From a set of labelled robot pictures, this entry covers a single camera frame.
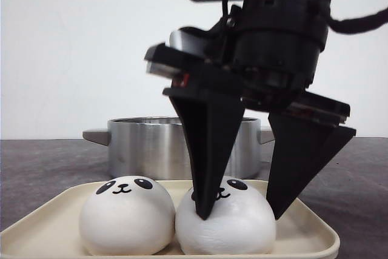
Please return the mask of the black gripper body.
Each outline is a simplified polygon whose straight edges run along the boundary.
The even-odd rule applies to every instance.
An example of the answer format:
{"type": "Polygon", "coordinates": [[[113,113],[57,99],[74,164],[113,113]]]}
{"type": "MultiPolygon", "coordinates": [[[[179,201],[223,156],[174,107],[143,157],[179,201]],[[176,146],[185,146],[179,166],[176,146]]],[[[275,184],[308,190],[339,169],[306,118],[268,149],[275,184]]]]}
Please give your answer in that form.
{"type": "Polygon", "coordinates": [[[346,103],[307,91],[326,46],[331,0],[221,1],[222,18],[209,30],[225,31],[220,62],[173,78],[165,89],[193,92],[216,75],[240,82],[244,105],[336,126],[346,122],[346,103]]]}

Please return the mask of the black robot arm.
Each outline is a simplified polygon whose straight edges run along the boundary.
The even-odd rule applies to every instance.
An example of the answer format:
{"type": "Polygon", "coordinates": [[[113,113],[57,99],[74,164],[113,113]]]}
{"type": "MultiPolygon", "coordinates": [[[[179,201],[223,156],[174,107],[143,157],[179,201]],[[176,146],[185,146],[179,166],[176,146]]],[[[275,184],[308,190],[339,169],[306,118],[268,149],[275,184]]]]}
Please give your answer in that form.
{"type": "Polygon", "coordinates": [[[275,137],[267,201],[279,218],[355,136],[349,105],[309,93],[331,0],[221,1],[209,30],[184,27],[184,50],[163,48],[175,69],[164,90],[189,149],[196,213],[207,219],[247,109],[266,112],[275,137]]]}

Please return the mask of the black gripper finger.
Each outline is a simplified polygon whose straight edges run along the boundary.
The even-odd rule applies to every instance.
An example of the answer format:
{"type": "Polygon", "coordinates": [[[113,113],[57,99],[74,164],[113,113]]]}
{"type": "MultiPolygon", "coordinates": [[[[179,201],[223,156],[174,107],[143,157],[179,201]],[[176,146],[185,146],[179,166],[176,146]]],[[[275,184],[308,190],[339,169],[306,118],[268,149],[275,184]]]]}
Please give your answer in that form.
{"type": "Polygon", "coordinates": [[[327,163],[355,136],[356,130],[271,113],[275,137],[266,199],[276,219],[327,163]]]}
{"type": "Polygon", "coordinates": [[[205,90],[169,90],[184,129],[190,157],[196,213],[212,212],[244,114],[239,96],[205,90]]]}

